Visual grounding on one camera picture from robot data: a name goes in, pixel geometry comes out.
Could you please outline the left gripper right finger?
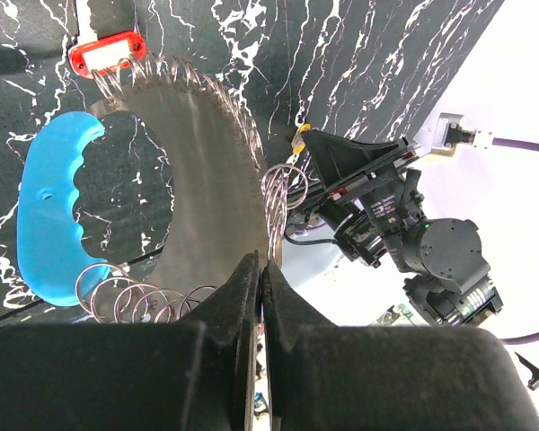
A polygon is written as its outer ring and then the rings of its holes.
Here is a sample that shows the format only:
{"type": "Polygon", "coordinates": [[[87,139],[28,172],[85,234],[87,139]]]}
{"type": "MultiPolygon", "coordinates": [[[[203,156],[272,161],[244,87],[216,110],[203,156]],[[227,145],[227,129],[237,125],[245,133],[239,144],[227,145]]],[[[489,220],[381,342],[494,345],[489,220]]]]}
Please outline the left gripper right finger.
{"type": "Polygon", "coordinates": [[[274,430],[536,430],[502,343],[469,327],[333,324],[269,264],[261,276],[274,430]]]}

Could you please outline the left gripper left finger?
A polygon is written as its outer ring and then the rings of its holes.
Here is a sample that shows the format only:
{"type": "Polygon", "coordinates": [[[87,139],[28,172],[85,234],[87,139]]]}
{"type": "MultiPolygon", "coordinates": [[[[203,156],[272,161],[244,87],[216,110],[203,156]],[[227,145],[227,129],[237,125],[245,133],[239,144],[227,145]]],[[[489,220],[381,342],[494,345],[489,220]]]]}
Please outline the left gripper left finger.
{"type": "Polygon", "coordinates": [[[165,324],[0,331],[0,430],[249,430],[260,258],[165,324]]]}

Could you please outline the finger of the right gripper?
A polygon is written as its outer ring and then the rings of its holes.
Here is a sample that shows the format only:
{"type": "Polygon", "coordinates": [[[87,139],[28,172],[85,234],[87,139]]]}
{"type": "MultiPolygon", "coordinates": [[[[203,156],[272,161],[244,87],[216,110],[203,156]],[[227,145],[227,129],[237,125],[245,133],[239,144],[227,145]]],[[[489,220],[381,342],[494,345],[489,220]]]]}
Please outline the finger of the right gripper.
{"type": "Polygon", "coordinates": [[[326,191],[334,191],[358,175],[383,168],[407,152],[404,138],[368,144],[312,129],[304,132],[303,140],[326,191]]]}

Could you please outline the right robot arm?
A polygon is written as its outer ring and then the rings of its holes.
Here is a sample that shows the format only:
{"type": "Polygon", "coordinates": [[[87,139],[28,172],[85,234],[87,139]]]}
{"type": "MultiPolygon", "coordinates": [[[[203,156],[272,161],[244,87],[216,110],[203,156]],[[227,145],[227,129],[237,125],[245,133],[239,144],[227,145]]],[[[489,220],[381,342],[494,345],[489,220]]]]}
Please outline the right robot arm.
{"type": "Polygon", "coordinates": [[[389,255],[409,274],[403,290],[431,325],[478,323],[486,312],[501,311],[477,225],[423,212],[412,144],[404,138],[365,144],[316,129],[302,138],[319,184],[299,209],[333,230],[348,259],[376,268],[389,255]]]}

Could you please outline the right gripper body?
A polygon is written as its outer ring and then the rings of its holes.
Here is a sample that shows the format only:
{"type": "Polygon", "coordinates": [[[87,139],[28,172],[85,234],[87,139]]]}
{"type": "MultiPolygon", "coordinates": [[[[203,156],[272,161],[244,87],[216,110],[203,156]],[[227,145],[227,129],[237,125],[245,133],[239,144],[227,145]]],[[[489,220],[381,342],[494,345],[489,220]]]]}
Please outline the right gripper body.
{"type": "Polygon", "coordinates": [[[423,196],[417,189],[420,171],[409,167],[417,159],[415,145],[407,140],[407,152],[397,160],[369,174],[358,175],[334,191],[323,188],[315,170],[319,189],[314,192],[314,213],[336,228],[357,212],[353,204],[358,200],[379,233],[410,230],[424,223],[423,196]]]}

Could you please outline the yellow tagged key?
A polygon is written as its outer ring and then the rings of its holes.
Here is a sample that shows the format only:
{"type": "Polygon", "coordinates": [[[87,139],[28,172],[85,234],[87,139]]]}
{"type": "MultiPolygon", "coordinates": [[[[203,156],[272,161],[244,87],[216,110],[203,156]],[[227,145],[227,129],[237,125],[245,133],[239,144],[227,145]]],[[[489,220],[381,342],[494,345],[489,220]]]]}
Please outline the yellow tagged key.
{"type": "Polygon", "coordinates": [[[294,137],[291,141],[291,148],[292,148],[292,154],[299,155],[301,154],[305,149],[305,141],[303,139],[303,134],[305,132],[308,132],[311,130],[311,125],[309,123],[304,123],[302,126],[300,126],[296,133],[294,134],[294,137]]]}

